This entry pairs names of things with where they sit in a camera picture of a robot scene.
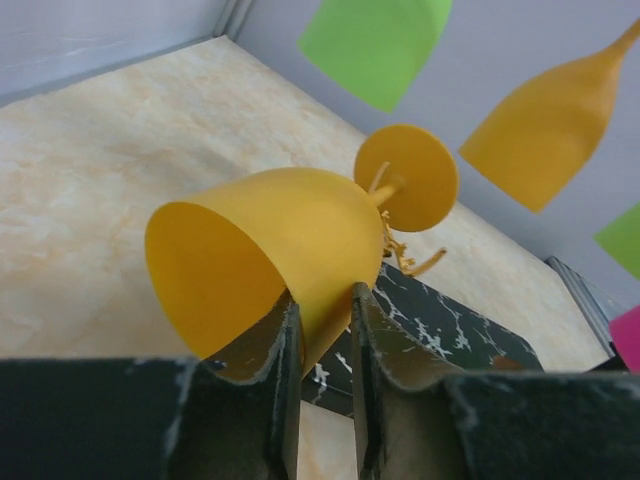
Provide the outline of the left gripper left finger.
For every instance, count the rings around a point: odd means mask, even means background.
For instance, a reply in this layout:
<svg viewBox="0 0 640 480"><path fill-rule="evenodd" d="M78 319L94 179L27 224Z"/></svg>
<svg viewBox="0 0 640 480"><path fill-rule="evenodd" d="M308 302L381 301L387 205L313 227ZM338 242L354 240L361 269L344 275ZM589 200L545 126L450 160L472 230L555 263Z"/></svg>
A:
<svg viewBox="0 0 640 480"><path fill-rule="evenodd" d="M299 308L272 309L204 360L5 359L5 479L293 479Z"/></svg>

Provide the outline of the pink wine glass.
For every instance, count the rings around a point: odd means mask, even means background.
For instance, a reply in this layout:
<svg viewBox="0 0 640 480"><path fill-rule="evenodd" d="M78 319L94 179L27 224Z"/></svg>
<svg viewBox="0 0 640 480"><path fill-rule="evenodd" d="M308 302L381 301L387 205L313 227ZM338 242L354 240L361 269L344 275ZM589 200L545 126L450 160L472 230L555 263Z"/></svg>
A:
<svg viewBox="0 0 640 480"><path fill-rule="evenodd" d="M631 373L640 370L640 306L619 315L609 323L616 357Z"/></svg>

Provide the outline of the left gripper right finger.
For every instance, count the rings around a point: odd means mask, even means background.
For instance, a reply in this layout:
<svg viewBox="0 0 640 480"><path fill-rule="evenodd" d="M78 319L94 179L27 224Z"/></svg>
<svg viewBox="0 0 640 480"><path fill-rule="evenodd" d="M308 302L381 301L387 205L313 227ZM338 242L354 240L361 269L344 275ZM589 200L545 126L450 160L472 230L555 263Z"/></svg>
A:
<svg viewBox="0 0 640 480"><path fill-rule="evenodd" d="M613 371L465 371L353 288L362 479L635 479L639 379Z"/></svg>

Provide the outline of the gold wine glass rack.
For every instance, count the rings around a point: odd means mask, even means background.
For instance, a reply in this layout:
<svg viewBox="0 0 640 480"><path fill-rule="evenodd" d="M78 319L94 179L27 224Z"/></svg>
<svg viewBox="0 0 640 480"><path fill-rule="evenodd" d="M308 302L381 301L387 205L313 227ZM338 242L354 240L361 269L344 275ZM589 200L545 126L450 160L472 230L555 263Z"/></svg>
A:
<svg viewBox="0 0 640 480"><path fill-rule="evenodd" d="M411 337L443 359L471 370L504 356L528 370L542 365L530 343L488 317L384 262L373 295ZM345 329L302 381L302 399L353 415L351 331Z"/></svg>

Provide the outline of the green wine glass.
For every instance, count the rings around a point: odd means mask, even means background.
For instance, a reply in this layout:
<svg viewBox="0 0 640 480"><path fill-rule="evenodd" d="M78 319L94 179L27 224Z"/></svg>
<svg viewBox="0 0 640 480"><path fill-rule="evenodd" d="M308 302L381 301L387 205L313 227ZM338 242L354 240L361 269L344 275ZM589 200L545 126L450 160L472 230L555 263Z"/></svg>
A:
<svg viewBox="0 0 640 480"><path fill-rule="evenodd" d="M636 203L594 235L596 243L625 271L639 279L640 205Z"/></svg>
<svg viewBox="0 0 640 480"><path fill-rule="evenodd" d="M340 87L390 113L427 63L451 9L449 0L323 1L297 46Z"/></svg>

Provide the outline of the orange wine glass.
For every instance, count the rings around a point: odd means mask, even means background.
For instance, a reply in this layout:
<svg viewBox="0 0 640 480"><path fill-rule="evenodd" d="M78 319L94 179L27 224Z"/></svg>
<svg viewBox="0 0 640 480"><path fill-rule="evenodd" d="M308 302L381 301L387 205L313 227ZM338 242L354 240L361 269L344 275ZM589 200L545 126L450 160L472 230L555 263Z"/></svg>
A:
<svg viewBox="0 0 640 480"><path fill-rule="evenodd" d="M606 48L527 80L475 128L460 156L520 205L541 212L602 140L621 67L638 37L633 23Z"/></svg>
<svg viewBox="0 0 640 480"><path fill-rule="evenodd" d="M265 170L159 207L144 249L160 305L189 351L207 358L256 324L283 293L297 303L310 370L346 329L357 283L385 258L418 276L400 232L452 210L459 173L432 133L384 127L360 146L351 177L312 167Z"/></svg>

